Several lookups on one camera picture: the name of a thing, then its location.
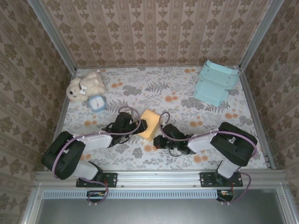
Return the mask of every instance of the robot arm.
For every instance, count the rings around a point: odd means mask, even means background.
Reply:
[[[120,143],[124,135],[106,135],[105,133],[119,133],[124,134],[134,131],[137,128],[137,122],[133,122],[132,116],[126,112],[120,112],[114,123],[109,124],[98,135],[80,138],[69,144],[64,152],[59,157],[55,166],[55,175],[65,180],[70,176],[83,177],[88,180],[99,181],[102,170],[91,162],[82,162],[80,157],[82,153],[97,148],[108,148]],[[139,128],[132,134],[144,132],[147,128],[145,120],[141,120]],[[52,170],[55,160],[62,148],[73,139],[74,136],[68,132],[61,132],[59,136],[53,141],[49,149],[42,156],[42,164],[49,170]]]
[[[251,134],[241,130],[240,128],[223,122],[218,130],[221,132],[229,132],[239,134],[255,145],[257,140]],[[188,139],[192,135],[184,135],[174,125],[167,124],[163,128],[163,132],[174,139]],[[254,152],[254,147],[245,139],[232,134],[214,133],[206,134],[204,137],[195,138],[189,141],[173,141],[162,135],[154,139],[154,146],[157,148],[177,148],[182,154],[195,154],[201,150],[217,149],[226,158],[218,166],[215,177],[220,185],[223,185],[232,177],[240,167],[247,166],[249,159]]]

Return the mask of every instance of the light blue object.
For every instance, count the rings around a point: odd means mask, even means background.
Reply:
[[[195,86],[194,97],[208,104],[220,106],[227,99],[228,92],[214,84],[198,81]]]
[[[199,73],[199,77],[203,82],[231,90],[239,80],[239,70],[229,69],[207,60]]]
[[[100,112],[106,109],[106,102],[102,96],[91,97],[88,104],[93,112]]]

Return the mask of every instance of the blue alarm clock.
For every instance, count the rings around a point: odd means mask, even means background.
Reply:
[[[93,112],[100,112],[106,109],[106,102],[102,96],[91,97],[88,103]]]

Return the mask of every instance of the table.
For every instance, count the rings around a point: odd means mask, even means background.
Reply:
[[[63,131],[75,135],[98,132],[115,121],[120,106],[129,105],[140,114],[145,109],[157,114],[170,112],[170,123],[184,134],[209,132],[227,121],[257,137],[241,82],[229,91],[224,103],[215,107],[193,97],[200,70],[201,67],[103,69],[107,109],[94,113],[87,101],[70,102]],[[77,70],[76,75],[84,77],[90,71]],[[245,168],[267,168],[259,143],[257,148],[258,154]],[[217,150],[172,157],[168,150],[156,149],[152,142],[131,136],[122,145],[83,154],[81,160],[92,161],[103,170],[194,170],[216,169],[223,158]]]

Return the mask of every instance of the stuffed toy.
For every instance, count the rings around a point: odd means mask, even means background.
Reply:
[[[93,71],[83,79],[74,78],[66,89],[66,95],[73,101],[86,101],[89,97],[106,92],[100,70]]]

